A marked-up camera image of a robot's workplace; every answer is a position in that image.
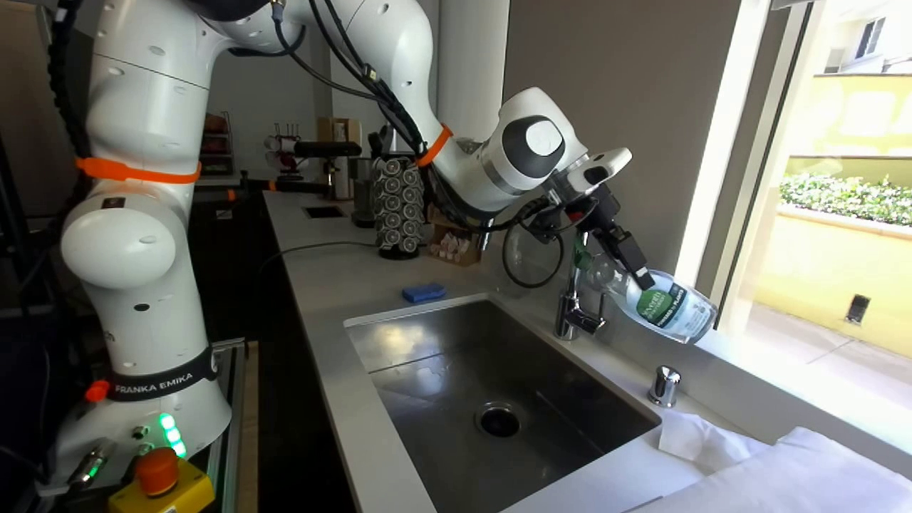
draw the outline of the bottle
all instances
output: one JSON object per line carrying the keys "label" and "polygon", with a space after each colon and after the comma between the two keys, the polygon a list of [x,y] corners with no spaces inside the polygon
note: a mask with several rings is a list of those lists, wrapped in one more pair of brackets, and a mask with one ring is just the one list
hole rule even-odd
{"label": "bottle", "polygon": [[679,344],[699,343],[716,322],[716,305],[703,293],[679,286],[663,272],[651,268],[651,273],[656,286],[642,290],[629,273],[612,272],[605,290],[636,325]]}

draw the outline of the blue object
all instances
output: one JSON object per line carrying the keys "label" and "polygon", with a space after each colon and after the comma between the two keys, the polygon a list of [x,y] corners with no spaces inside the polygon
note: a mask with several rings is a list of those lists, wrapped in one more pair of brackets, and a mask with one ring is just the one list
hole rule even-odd
{"label": "blue object", "polygon": [[416,286],[416,287],[401,287],[401,300],[410,302],[410,305],[420,305],[420,302],[433,302],[433,300],[443,300],[448,296],[448,290],[437,283],[427,283],[427,286]]}

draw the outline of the faucet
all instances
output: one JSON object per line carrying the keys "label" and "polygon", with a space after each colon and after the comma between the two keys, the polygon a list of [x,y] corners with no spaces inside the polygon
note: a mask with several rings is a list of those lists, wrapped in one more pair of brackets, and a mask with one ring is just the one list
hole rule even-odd
{"label": "faucet", "polygon": [[572,272],[569,286],[558,302],[558,337],[577,339],[577,327],[597,333],[605,327],[605,290],[599,293],[599,313],[591,313],[582,309],[582,272],[585,272],[585,250],[591,245],[591,230],[577,230],[577,249],[572,249]]}

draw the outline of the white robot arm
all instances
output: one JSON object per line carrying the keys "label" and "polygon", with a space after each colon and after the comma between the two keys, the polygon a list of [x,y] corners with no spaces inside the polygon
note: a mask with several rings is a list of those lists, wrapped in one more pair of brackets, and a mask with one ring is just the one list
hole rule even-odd
{"label": "white robot arm", "polygon": [[416,0],[106,0],[89,92],[91,154],[81,154],[96,186],[71,211],[61,249],[101,313],[113,376],[112,390],[64,429],[58,481],[85,481],[106,450],[175,446],[170,429],[183,434],[175,446],[183,457],[227,429],[186,243],[210,68],[226,50],[276,54],[276,27],[299,34],[312,24],[347,54],[468,221],[494,221],[552,178],[555,202],[592,198],[629,161],[588,154],[540,89],[508,101],[491,139],[463,152],[427,102],[433,37]]}

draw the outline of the sink drain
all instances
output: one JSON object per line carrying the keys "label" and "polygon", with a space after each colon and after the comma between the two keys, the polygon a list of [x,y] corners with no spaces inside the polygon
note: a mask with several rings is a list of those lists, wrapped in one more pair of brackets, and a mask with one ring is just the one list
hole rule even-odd
{"label": "sink drain", "polygon": [[477,414],[480,430],[508,439],[520,434],[520,416],[510,401],[485,401]]}

